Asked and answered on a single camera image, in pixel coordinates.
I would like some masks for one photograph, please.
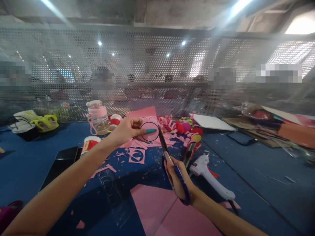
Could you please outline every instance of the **blue table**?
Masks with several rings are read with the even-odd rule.
[[[250,138],[241,132],[233,137],[242,142]],[[315,235],[315,166],[292,158],[282,148],[260,142],[240,145],[225,133],[204,135],[203,140],[294,228]]]
[[[83,140],[90,135],[89,126],[86,123],[62,124],[57,130],[44,134],[33,142],[25,142],[11,132],[3,132],[0,135],[0,147],[6,154],[0,156],[0,205],[5,206],[15,200],[29,202],[39,191],[47,176],[49,169],[58,151],[73,146],[82,146]],[[203,140],[208,144],[214,137],[220,134],[205,134]],[[242,207],[239,215],[254,226],[270,235],[299,235],[275,210],[264,201],[251,187],[244,182],[239,175],[218,157],[211,148],[202,142],[202,147],[194,155],[199,157],[204,150],[211,152],[209,167],[219,174],[219,181],[236,195],[236,202]],[[170,148],[170,153],[177,159],[181,159],[185,152],[183,143],[179,141]],[[134,202],[130,195],[130,189],[137,184],[171,189],[168,179],[160,168],[162,149],[152,147],[146,150],[145,165],[128,163],[128,158],[110,155],[107,163],[112,165],[117,172],[114,173],[116,182],[123,186],[123,201],[121,204],[128,206],[129,218],[117,226],[110,206],[107,203],[107,195],[96,176],[90,179],[77,197],[72,201],[63,216],[51,230],[51,235],[144,235],[144,231],[137,214]],[[193,182],[215,201],[221,202],[220,196],[201,177],[192,177]],[[78,222],[85,222],[84,229],[76,229]]]

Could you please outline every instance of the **hot glue gun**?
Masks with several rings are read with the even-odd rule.
[[[214,176],[210,173],[209,167],[209,156],[201,155],[193,165],[190,166],[190,172],[195,176],[203,176],[206,181],[217,191],[217,193],[223,197],[225,200],[234,200],[235,194],[226,189],[222,184],[220,184]]]

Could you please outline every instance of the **water bottle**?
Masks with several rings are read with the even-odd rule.
[[[107,116],[106,107],[100,100],[93,100],[86,103],[88,107],[88,122],[91,126],[92,135],[105,135],[107,134],[110,121]]]

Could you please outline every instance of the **person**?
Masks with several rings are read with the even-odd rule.
[[[131,138],[147,133],[147,130],[140,129],[141,124],[140,118],[125,118],[107,138],[40,191],[11,222],[3,236],[46,235],[102,162]],[[167,160],[164,162],[165,170],[176,195],[185,198],[174,165],[179,166],[185,179],[191,195],[191,205],[211,220],[225,235],[265,235],[199,190],[189,178],[183,162],[167,153],[165,158]]]

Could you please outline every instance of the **blue scissor handle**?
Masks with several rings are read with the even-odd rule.
[[[176,172],[176,174],[177,174],[177,176],[178,176],[178,178],[179,178],[179,180],[180,180],[180,182],[181,182],[181,185],[183,186],[184,193],[185,193],[185,200],[180,199],[180,201],[181,201],[184,205],[188,206],[188,205],[190,204],[190,194],[189,194],[187,185],[186,185],[186,183],[185,183],[185,180],[184,180],[184,178],[183,178],[183,175],[181,174],[181,172],[180,172],[180,170],[179,170],[178,165],[174,165],[174,170],[175,170],[175,172]]]

